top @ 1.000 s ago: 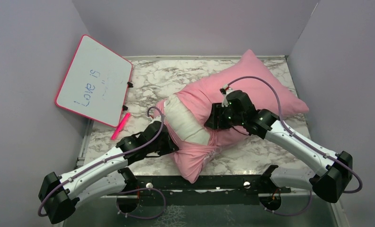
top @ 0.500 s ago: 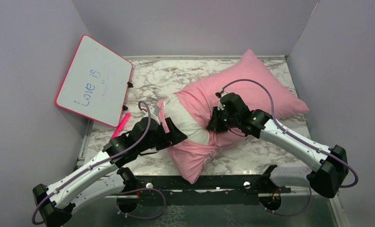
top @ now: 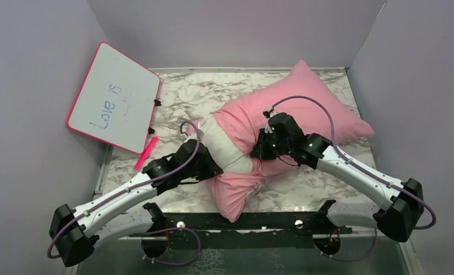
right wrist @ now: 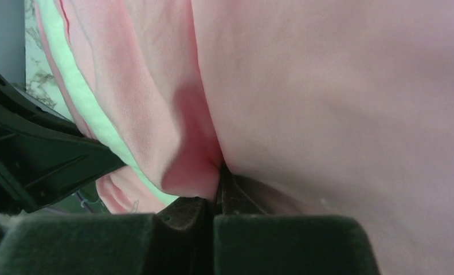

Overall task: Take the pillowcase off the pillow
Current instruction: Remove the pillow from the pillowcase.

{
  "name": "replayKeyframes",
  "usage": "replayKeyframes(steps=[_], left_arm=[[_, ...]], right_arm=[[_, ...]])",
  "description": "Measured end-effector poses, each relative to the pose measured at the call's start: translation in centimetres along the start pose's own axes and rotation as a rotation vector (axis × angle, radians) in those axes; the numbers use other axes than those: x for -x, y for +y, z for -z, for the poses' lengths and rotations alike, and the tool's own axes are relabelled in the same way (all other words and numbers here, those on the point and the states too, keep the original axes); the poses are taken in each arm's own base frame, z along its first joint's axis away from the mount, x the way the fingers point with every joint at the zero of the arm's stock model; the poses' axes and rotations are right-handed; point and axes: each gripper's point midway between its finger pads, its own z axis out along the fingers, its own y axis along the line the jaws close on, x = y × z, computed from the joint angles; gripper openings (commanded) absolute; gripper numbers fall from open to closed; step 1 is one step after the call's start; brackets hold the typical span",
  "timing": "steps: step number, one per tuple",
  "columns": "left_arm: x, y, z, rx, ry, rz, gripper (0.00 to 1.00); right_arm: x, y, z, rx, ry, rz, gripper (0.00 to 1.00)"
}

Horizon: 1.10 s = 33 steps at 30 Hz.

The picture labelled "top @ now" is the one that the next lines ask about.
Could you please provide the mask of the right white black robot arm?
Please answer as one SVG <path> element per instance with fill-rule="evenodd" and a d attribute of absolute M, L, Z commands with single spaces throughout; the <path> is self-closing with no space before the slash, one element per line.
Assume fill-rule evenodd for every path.
<path fill-rule="evenodd" d="M 354 225 L 378 229 L 390 239 L 406 242 L 417 229 L 424 212 L 422 184 L 387 176 L 333 145 L 320 134 L 304 134 L 295 119 L 284 112 L 268 119 L 259 129 L 252 158 L 293 159 L 297 166 L 328 173 L 367 196 L 370 203 L 335 202 L 315 217 L 315 227 L 329 233 L 337 226 Z"/>

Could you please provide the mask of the white pillow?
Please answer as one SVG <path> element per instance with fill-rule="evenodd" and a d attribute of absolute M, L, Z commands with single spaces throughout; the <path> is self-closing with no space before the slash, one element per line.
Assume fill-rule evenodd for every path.
<path fill-rule="evenodd" d="M 190 126 L 187 138 L 198 139 L 208 149 L 214 162 L 223 170 L 221 177 L 251 174 L 253 162 L 231 141 L 213 115 L 204 116 L 194 125 L 200 134 Z"/>

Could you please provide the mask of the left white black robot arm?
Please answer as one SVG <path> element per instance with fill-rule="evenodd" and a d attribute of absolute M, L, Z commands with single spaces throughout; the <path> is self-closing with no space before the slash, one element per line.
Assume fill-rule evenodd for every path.
<path fill-rule="evenodd" d="M 154 159 L 127 183 L 93 201 L 55 209 L 47 256 L 66 267 L 87 259 L 99 245 L 131 234 L 164 234 L 166 216 L 150 199 L 178 187 L 185 179 L 203 181 L 223 173 L 207 147 L 191 139 L 175 153 Z"/>

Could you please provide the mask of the pink floral pillowcase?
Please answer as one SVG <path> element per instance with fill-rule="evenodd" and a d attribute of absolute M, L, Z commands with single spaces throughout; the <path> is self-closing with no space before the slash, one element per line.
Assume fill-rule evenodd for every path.
<path fill-rule="evenodd" d="M 222 169 L 205 185 L 229 222 L 238 220 L 262 181 L 292 170 L 288 153 L 306 146 L 309 134 L 340 143 L 374 133 L 302 60 L 282 80 L 196 121 L 189 139 L 197 137 L 196 130 Z"/>

